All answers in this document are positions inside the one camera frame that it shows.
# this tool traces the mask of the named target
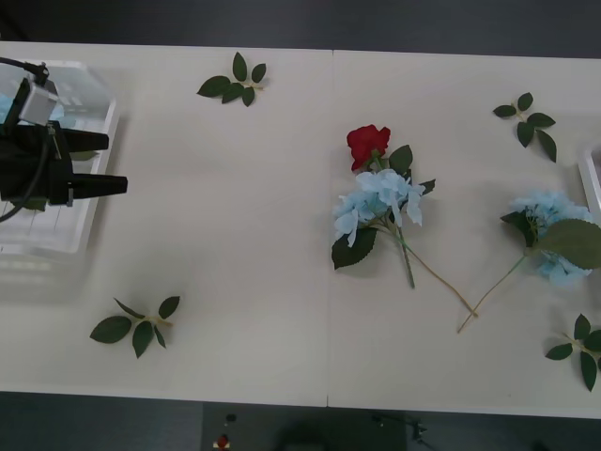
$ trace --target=blue hydrangea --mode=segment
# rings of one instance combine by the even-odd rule
[[[412,186],[410,182],[411,178],[403,179],[392,169],[384,169],[377,174],[363,172],[357,176],[357,183],[363,191],[378,194],[379,200],[393,209],[394,221],[399,227],[403,224],[400,207],[406,201],[407,216],[414,223],[422,225],[420,200],[425,187]]]
[[[520,197],[512,202],[514,211],[526,211],[532,218],[538,230],[538,236],[544,237],[549,226],[563,219],[581,219],[593,222],[593,217],[586,207],[576,205],[564,193],[532,193],[530,197]],[[548,277],[556,286],[565,287],[573,284],[578,279],[589,275],[592,271],[583,270],[573,265],[557,254],[543,253],[544,263],[538,271]]]
[[[348,235],[351,247],[357,238],[359,225],[383,216],[392,208],[394,220],[401,226],[400,207],[407,202],[407,215],[414,223],[422,224],[420,200],[425,187],[411,186],[410,179],[403,179],[392,169],[384,169],[377,174],[364,172],[356,177],[359,190],[349,195],[341,195],[342,204],[334,208],[334,228],[336,239]]]
[[[372,219],[383,215],[388,206],[379,201],[376,193],[355,191],[349,195],[341,195],[342,205],[334,208],[334,228],[336,239],[348,235],[348,247],[352,247],[357,237],[359,224],[367,224]]]

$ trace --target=robotic arm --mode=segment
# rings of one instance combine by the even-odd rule
[[[0,223],[16,215],[30,199],[71,207],[74,199],[127,192],[125,177],[74,174],[70,154],[105,150],[109,137],[102,133],[63,130],[49,120],[58,102],[46,66],[0,57],[0,63],[33,75],[21,82],[17,95],[0,125],[0,197],[15,207]],[[31,125],[20,125],[20,121]]]

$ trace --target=cable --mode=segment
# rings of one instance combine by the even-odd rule
[[[48,147],[48,143],[46,141],[44,141],[44,144],[41,149],[41,155],[39,156],[39,162],[38,162],[38,168],[36,169],[36,174],[34,174],[34,177],[31,179],[29,186],[25,190],[25,194],[23,195],[23,198],[17,203],[17,205],[15,205],[15,208],[12,209],[11,211],[9,211],[8,213],[0,216],[0,223],[4,223],[5,221],[8,221],[15,214],[17,214],[19,211],[21,211],[23,209],[23,207],[27,204],[27,201],[29,201],[31,194],[36,189],[36,185],[38,184],[39,179],[41,178],[41,174],[44,171],[44,165],[46,164],[46,160],[48,159],[49,153],[50,153],[50,148]]]
[[[14,66],[15,68],[21,68],[21,69],[25,69],[27,63],[23,63],[22,61],[17,61],[16,59],[10,59],[10,58],[4,58],[3,56],[0,56],[0,63],[4,63],[4,64],[8,64],[9,66]]]

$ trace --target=loose leaves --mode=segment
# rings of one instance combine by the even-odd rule
[[[563,360],[567,359],[570,355],[572,355],[572,345],[568,343],[552,348],[546,357],[551,360]]]
[[[135,350],[135,356],[139,359],[148,345],[152,341],[152,336],[154,335],[152,323],[150,321],[142,321],[133,331],[133,338],[131,339],[131,343],[133,344],[133,349]]]
[[[538,140],[543,147],[543,150],[549,157],[549,159],[556,163],[557,162],[557,145],[553,138],[551,138],[548,133],[543,132],[542,130],[536,131],[536,136],[538,136]]]
[[[246,67],[246,61],[244,60],[244,57],[239,52],[236,52],[236,55],[234,56],[233,72],[236,80],[239,82],[246,81],[248,77],[248,69]]]
[[[90,338],[100,343],[116,343],[131,329],[131,319],[127,317],[110,317],[103,319],[92,331]]]
[[[516,108],[512,105],[501,105],[492,111],[498,117],[503,119],[516,115]]]
[[[519,230],[524,236],[524,240],[526,240],[526,247],[532,247],[536,240],[536,236],[534,235],[534,231],[532,230],[531,223],[529,222],[525,211],[514,211],[513,213],[502,216],[501,220]]]
[[[130,309],[125,304],[121,303],[117,298],[113,298],[113,299],[115,299],[116,303],[119,304],[119,307],[121,307],[123,309],[123,311],[125,313],[127,313],[128,315],[132,315],[133,317],[138,318],[138,319],[143,319],[144,318],[144,315],[142,315],[142,314],[140,314],[140,313],[138,313],[138,312]]]
[[[395,150],[388,159],[391,169],[399,176],[405,176],[413,163],[413,152],[409,146]]]
[[[580,353],[580,370],[584,384],[591,392],[597,379],[597,364],[591,354],[584,351]]]
[[[517,140],[526,148],[534,137],[534,127],[526,122],[517,124]]]
[[[240,83],[232,83],[227,88],[222,97],[222,103],[229,103],[240,97],[244,93],[244,86]]]
[[[222,96],[227,88],[231,85],[229,78],[224,77],[222,75],[218,75],[216,77],[211,77],[206,80],[200,89],[198,90],[198,95],[203,97],[219,97]]]
[[[527,122],[537,129],[545,129],[555,125],[555,121],[543,113],[532,113],[528,116]]]
[[[584,340],[591,333],[591,323],[584,315],[580,315],[574,325],[574,339]]]
[[[348,235],[339,238],[331,247],[331,261],[334,269],[344,268],[359,263],[374,248],[378,230],[373,227],[357,230],[357,238],[352,247],[348,247]]]
[[[534,98],[532,97],[532,94],[530,92],[522,94],[521,96],[519,96],[519,99],[517,99],[517,108],[519,108],[519,111],[526,111],[532,106],[533,101]]]
[[[594,331],[584,339],[584,347],[592,352],[601,352],[601,331]]]
[[[267,65],[264,63],[259,64],[254,67],[251,78],[253,79],[253,81],[255,83],[261,83],[261,81],[263,80],[263,77],[265,77],[266,72],[267,72]]]
[[[247,87],[244,89],[244,92],[242,93],[242,101],[244,102],[244,104],[246,106],[251,106],[251,104],[254,101],[254,88],[253,87]]]
[[[165,339],[161,334],[161,331],[159,330],[159,328],[157,326],[154,326],[154,334],[157,336],[157,341],[159,342],[159,344],[161,346],[163,346],[165,349],[167,349],[167,345],[165,344]]]
[[[583,270],[601,267],[601,228],[580,219],[551,225],[535,249],[558,254]]]
[[[159,307],[159,316],[163,319],[168,319],[176,311],[179,305],[179,296],[172,296],[167,298]]]

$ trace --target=flower head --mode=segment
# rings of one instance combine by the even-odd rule
[[[425,191],[422,185],[412,186],[411,179],[403,179],[392,169],[384,169],[377,174],[364,172],[357,176],[357,183],[367,193],[378,194],[378,199],[391,207],[394,220],[402,225],[401,207],[407,202],[407,215],[414,223],[422,225],[420,200]]]
[[[359,224],[367,224],[372,219],[383,215],[388,206],[379,201],[375,193],[355,191],[349,195],[341,195],[342,205],[334,208],[334,228],[336,239],[348,235],[348,247],[352,247],[357,237]]]
[[[563,219],[581,219],[591,223],[592,215],[586,207],[576,205],[564,193],[533,193],[530,197],[520,197],[511,204],[514,211],[526,212],[526,216],[536,226],[538,237],[544,237],[548,228]],[[564,257],[544,252],[545,262],[538,271],[548,277],[556,286],[573,284],[592,271],[583,270]]]
[[[347,136],[350,154],[355,159],[351,169],[356,171],[372,158],[372,152],[376,150],[380,156],[386,153],[388,141],[391,139],[391,131],[384,127],[378,130],[375,125],[368,125],[352,131]]]

